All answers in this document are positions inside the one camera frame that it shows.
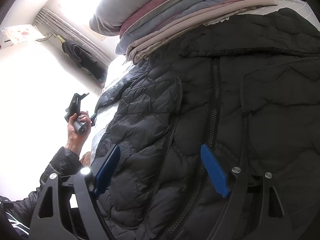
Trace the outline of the person's left hand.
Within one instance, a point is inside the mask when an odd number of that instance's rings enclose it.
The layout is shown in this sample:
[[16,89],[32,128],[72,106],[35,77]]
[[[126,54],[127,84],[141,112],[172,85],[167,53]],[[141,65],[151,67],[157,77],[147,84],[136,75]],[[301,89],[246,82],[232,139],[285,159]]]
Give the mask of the person's left hand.
[[68,139],[65,148],[79,156],[82,147],[91,132],[91,119],[89,117],[88,112],[80,112],[80,121],[84,122],[87,125],[87,131],[84,134],[79,134],[73,125],[74,122],[77,120],[77,117],[78,116],[75,113],[68,120]]

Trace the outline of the left forearm in black sleeve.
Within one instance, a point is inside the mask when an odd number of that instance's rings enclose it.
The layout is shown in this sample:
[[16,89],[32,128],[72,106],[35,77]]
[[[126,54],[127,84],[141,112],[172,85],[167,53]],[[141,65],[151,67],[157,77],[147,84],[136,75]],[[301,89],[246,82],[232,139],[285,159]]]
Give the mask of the left forearm in black sleeve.
[[39,187],[30,192],[27,198],[11,201],[1,196],[1,214],[5,216],[10,224],[9,226],[5,226],[5,228],[27,239],[37,199],[49,176],[52,173],[70,176],[76,174],[82,167],[83,165],[77,154],[65,147],[61,147],[40,176]]

